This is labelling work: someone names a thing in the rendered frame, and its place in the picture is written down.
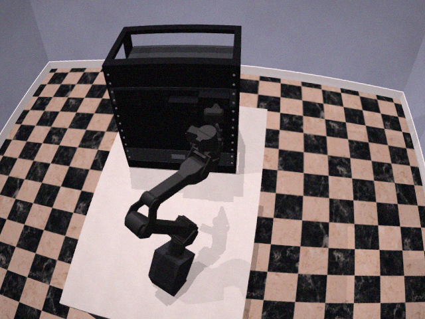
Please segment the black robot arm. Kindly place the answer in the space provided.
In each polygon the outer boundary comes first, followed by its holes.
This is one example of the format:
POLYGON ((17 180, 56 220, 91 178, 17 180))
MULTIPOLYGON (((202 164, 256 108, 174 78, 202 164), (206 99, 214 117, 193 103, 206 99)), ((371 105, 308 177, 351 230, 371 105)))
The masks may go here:
POLYGON ((157 210, 182 188, 198 184, 208 177, 210 171, 218 170, 221 151, 214 126, 190 126, 186 137, 191 150, 179 171, 153 189, 144 191, 139 201, 130 206, 124 221, 125 226, 139 239, 150 238, 152 234, 169 235, 171 241, 165 254, 178 259, 183 259, 185 247, 193 244, 199 228, 184 215, 178 215, 175 221, 157 219, 157 210), (149 207, 148 217, 137 212, 144 205, 149 207))

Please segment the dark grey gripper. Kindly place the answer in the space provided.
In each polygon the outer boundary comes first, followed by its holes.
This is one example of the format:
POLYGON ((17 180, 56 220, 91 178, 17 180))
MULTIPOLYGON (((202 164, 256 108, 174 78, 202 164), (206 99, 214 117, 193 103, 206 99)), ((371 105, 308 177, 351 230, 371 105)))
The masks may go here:
POLYGON ((221 151, 223 152, 223 136, 222 129, 219 128, 220 123, 224 122, 224 110, 220 108, 218 104, 214 104, 212 108, 204 109, 204 121, 209 123, 209 125, 214 126, 216 128, 218 144, 221 147, 221 151))

